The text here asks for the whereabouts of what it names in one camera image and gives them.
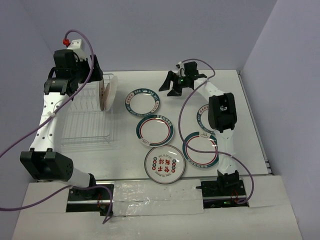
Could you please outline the orange sunburst plate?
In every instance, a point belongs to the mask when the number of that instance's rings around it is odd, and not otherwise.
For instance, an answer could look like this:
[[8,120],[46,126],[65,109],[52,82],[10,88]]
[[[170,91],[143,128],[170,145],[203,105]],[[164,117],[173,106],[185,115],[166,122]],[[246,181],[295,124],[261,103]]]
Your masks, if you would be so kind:
[[103,94],[103,109],[109,111],[114,103],[118,86],[118,77],[114,75],[106,85]]

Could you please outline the teal rim plate steam logo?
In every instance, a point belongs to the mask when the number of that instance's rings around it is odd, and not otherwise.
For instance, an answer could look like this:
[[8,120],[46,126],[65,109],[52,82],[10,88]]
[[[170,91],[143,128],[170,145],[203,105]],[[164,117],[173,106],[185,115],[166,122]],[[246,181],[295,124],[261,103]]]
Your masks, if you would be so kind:
[[104,93],[105,93],[105,82],[104,79],[100,80],[97,84],[97,105],[101,111],[104,110]]

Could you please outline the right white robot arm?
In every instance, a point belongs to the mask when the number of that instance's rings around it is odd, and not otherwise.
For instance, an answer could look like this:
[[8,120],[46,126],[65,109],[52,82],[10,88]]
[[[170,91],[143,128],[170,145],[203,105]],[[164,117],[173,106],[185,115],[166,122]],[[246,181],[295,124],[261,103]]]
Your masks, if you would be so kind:
[[[234,191],[235,186],[239,184],[240,176],[235,164],[235,157],[230,153],[233,150],[233,133],[237,123],[237,111],[235,96],[231,92],[223,92],[210,82],[215,77],[216,71],[212,75],[206,76],[199,73],[198,59],[190,58],[179,62],[177,71],[169,71],[159,88],[160,92],[169,91],[168,97],[180,97],[184,88],[192,89],[192,92],[180,109],[178,115],[178,134],[182,140],[182,149],[184,152],[192,150],[201,154],[213,154],[218,160],[217,167],[217,190],[220,194],[227,196]],[[189,141],[183,137],[181,130],[181,120],[184,108],[189,99],[196,92],[199,92],[208,104],[208,123],[213,130],[214,135],[209,136],[207,140],[215,144],[213,151],[204,151],[192,148]]]

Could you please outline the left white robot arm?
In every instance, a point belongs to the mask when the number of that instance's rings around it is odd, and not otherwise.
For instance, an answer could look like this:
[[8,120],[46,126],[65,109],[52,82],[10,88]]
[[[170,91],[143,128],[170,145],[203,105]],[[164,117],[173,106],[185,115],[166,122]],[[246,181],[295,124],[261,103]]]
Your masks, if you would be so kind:
[[81,59],[71,49],[57,50],[44,83],[43,110],[39,128],[28,151],[20,154],[20,162],[34,180],[63,182],[80,187],[80,194],[93,199],[98,187],[93,174],[75,168],[73,160],[61,153],[61,139],[67,111],[85,83],[103,79],[96,55]]

